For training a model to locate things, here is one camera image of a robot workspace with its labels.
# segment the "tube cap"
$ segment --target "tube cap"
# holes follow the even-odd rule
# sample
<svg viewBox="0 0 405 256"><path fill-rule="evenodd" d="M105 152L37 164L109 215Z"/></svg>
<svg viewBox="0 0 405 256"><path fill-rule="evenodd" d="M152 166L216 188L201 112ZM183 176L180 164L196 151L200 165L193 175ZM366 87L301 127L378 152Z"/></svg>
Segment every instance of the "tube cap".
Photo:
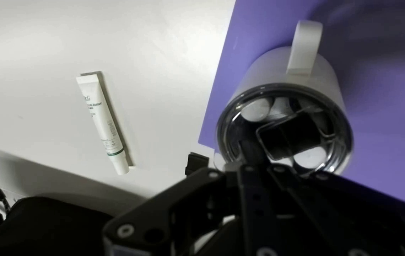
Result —
<svg viewBox="0 0 405 256"><path fill-rule="evenodd" d="M109 155L108 158L111 159L118 176L122 176L122 175L129 172L129 164L126 161L126 152L125 151L120 151L116 155Z"/></svg>

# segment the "black mount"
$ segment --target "black mount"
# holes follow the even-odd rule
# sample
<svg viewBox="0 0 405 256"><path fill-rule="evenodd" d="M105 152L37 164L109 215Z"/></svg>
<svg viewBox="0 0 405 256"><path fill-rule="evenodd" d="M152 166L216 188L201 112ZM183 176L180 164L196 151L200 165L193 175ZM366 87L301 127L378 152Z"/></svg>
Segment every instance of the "black mount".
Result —
<svg viewBox="0 0 405 256"><path fill-rule="evenodd" d="M243 154L237 168L189 172L111 220L106 255L405 256L405 202L329 172L301 178L268 165L253 145Z"/></svg>

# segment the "mug handle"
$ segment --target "mug handle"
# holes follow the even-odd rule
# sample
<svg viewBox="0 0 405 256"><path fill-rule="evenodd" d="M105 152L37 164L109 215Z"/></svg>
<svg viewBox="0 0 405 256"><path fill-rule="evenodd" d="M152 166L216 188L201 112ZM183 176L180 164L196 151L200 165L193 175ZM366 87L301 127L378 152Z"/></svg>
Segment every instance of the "mug handle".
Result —
<svg viewBox="0 0 405 256"><path fill-rule="evenodd" d="M301 20L297 24L295 34L291 43L291 51L287 64L287 77L307 81L312 74L314 61L317 57L322 24L308 20Z"/></svg>

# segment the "white surface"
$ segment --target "white surface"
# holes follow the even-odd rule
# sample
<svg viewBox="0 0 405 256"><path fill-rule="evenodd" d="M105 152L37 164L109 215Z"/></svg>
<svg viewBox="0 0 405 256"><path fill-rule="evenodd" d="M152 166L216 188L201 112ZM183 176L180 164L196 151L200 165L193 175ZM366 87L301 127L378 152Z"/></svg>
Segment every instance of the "white surface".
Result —
<svg viewBox="0 0 405 256"><path fill-rule="evenodd" d="M0 1L0 149L145 196L174 183L187 152L204 151L196 141L233 4ZM136 164L120 178L74 82L93 70Z"/></svg>

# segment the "purple paper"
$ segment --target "purple paper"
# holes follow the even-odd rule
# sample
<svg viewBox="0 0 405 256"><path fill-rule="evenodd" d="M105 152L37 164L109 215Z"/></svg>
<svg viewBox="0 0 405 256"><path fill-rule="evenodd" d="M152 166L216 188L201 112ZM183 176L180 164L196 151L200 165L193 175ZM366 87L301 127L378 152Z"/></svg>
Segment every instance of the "purple paper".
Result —
<svg viewBox="0 0 405 256"><path fill-rule="evenodd" d="M237 0L200 144L217 148L216 122L247 67L290 45L298 20L324 24L355 148L345 176L405 201L405 0Z"/></svg>

